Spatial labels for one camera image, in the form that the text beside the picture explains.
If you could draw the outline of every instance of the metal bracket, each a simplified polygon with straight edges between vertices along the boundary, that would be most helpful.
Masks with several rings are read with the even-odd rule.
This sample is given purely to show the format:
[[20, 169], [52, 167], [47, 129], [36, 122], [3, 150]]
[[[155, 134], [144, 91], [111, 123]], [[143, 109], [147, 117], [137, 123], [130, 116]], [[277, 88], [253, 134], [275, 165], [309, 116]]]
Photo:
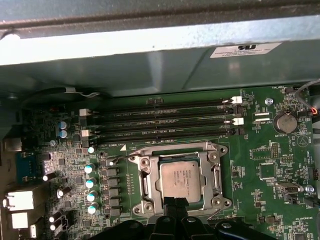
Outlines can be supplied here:
[[[201, 151], [191, 151], [189, 153], [154, 155], [154, 152], [182, 150], [182, 149], [202, 149]], [[158, 163], [164, 157], [177, 157], [195, 155], [199, 158], [199, 173], [205, 179], [201, 185], [203, 195], [203, 205], [201, 209], [190, 210], [190, 216], [211, 215], [210, 218], [220, 211], [232, 205], [230, 199], [223, 197], [221, 164], [220, 158], [228, 153], [228, 148], [210, 141], [147, 146], [129, 155], [128, 160], [137, 164], [140, 172], [140, 192], [141, 203], [134, 206], [132, 211], [141, 217], [151, 217], [163, 214], [162, 189], [160, 187], [160, 174]]]

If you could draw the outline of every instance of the label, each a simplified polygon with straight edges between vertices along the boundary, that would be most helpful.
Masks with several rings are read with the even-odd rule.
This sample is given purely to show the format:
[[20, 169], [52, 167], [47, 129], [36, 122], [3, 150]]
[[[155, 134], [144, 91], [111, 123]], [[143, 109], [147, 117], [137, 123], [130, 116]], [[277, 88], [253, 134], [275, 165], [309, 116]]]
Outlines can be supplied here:
[[272, 49], [275, 49], [280, 44], [281, 42], [247, 45], [243, 44], [237, 46], [220, 46], [214, 50], [210, 58], [214, 59], [236, 56], [262, 55], [269, 53]]

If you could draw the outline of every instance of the cable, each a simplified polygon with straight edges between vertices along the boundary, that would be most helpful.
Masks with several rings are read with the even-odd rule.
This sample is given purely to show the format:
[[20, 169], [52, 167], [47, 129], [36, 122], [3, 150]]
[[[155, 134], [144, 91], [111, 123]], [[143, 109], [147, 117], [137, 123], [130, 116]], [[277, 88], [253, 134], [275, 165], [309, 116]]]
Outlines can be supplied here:
[[311, 110], [313, 115], [318, 115], [318, 109], [315, 107], [311, 106], [309, 103], [307, 103], [302, 97], [301, 97], [301, 92], [305, 90], [306, 88], [310, 87], [311, 85], [318, 84], [320, 83], [320, 79], [314, 80], [307, 82], [306, 84], [302, 85], [296, 92], [295, 92], [295, 98], [305, 107]]
[[21, 106], [22, 108], [27, 108], [27, 105], [32, 103], [33, 101], [38, 100], [41, 97], [53, 94], [80, 94], [81, 96], [86, 98], [94, 98], [98, 95], [106, 95], [100, 92], [94, 92], [92, 88], [54, 87], [32, 93], [22, 101]]

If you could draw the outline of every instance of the cpu socket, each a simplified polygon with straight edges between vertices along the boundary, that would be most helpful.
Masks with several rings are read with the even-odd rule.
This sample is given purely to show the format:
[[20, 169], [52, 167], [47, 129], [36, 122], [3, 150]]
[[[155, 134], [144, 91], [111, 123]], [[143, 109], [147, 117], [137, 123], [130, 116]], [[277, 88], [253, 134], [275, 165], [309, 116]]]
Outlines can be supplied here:
[[210, 141], [147, 146], [129, 155], [139, 171], [141, 217], [164, 213], [164, 197], [186, 198], [190, 216], [213, 217], [232, 205], [223, 197], [220, 157], [228, 152]]

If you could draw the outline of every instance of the motherboard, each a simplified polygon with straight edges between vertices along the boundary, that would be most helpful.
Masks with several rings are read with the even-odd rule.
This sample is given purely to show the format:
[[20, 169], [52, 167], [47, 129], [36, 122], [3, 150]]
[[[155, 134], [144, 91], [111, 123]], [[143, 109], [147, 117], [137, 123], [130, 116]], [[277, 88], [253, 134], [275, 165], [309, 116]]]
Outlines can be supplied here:
[[146, 224], [176, 197], [213, 226], [232, 219], [277, 239], [316, 240], [311, 116], [291, 85], [28, 110], [17, 182], [48, 183], [43, 239]]

